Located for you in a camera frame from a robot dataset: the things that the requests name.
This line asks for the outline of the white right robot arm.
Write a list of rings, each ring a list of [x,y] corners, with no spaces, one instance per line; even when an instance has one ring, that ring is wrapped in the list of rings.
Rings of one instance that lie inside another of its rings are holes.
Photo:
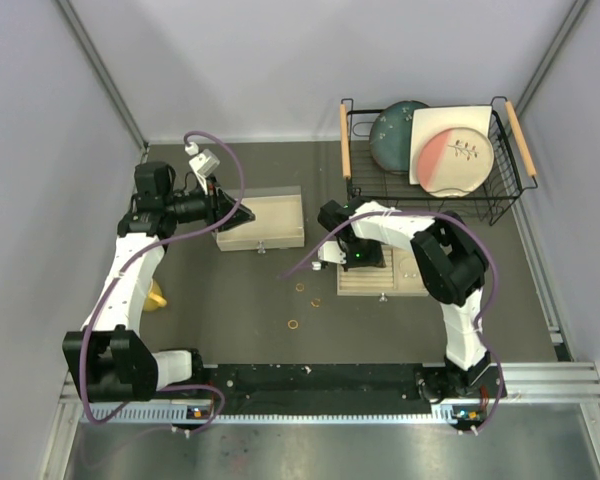
[[[346,205],[327,202],[317,220],[330,237],[317,249],[316,269],[329,263],[345,271],[383,268],[385,245],[413,255],[426,292],[440,304],[446,332],[444,367],[424,368],[416,377],[421,397],[439,403],[478,389],[491,364],[481,307],[490,261],[461,217],[408,214],[356,197]]]

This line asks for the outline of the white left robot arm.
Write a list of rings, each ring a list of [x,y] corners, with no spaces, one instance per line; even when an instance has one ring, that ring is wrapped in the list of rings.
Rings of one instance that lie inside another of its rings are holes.
[[[115,255],[96,306],[79,331],[64,337],[62,350],[82,399],[96,402],[148,401],[173,384],[185,396],[206,387],[207,374],[194,350],[153,353],[139,337],[144,305],[154,273],[181,224],[203,221],[222,232],[254,221],[217,181],[218,159],[208,150],[190,162],[197,184],[175,187],[175,171],[166,162],[140,164],[136,192],[119,221]]]

